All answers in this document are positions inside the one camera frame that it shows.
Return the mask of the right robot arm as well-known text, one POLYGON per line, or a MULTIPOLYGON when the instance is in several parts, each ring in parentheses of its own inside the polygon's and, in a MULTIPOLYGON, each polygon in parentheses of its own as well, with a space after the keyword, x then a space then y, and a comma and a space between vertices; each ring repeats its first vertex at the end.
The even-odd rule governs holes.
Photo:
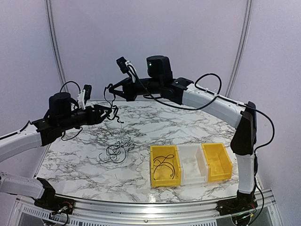
POLYGON ((221 210, 243 211, 250 207, 255 200, 255 154, 256 143, 256 113, 254 104, 242 104, 221 96, 218 92, 207 91, 186 78, 173 78, 169 58, 166 56, 150 56, 146 59, 148 78, 140 79, 129 60, 120 57, 116 60, 123 74, 128 78, 116 83, 109 92, 124 98, 126 101, 135 101, 137 96, 148 95, 159 101, 155 95, 173 102, 176 109, 187 111, 202 110, 228 123, 236 132, 231 140, 230 147, 238 162, 239 184, 237 196, 229 202, 220 201, 221 210))

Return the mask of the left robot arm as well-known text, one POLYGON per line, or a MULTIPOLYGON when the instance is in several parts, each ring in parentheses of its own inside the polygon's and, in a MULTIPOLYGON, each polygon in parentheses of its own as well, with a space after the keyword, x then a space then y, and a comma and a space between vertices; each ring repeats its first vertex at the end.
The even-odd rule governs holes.
MULTIPOLYGON (((67 92, 59 92, 49 98, 49 109, 45 116, 29 121, 22 129, 0 138, 0 160, 5 161, 25 151, 47 146, 70 129, 103 122, 112 110, 101 105, 85 106, 85 94, 80 93, 76 101, 67 92)), ((55 189, 42 178, 27 178, 2 172, 1 193, 23 195, 54 210, 59 206, 55 189)))

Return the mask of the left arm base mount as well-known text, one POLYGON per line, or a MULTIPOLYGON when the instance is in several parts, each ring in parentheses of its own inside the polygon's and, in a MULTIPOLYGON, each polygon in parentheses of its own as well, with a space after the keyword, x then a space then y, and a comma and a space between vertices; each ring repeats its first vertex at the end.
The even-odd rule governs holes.
POLYGON ((43 178, 37 178, 44 189, 40 198, 34 198, 34 205, 54 213, 72 214, 75 200, 56 195, 55 189, 43 178))

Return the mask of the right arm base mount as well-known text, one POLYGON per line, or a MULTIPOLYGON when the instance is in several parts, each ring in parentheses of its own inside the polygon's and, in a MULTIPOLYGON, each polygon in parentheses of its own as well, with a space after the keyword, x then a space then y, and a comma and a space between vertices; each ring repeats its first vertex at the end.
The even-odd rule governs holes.
POLYGON ((215 209, 219 212, 220 216, 255 210, 258 204, 254 193, 255 188, 249 194, 237 191, 237 196, 234 198, 218 201, 215 209))

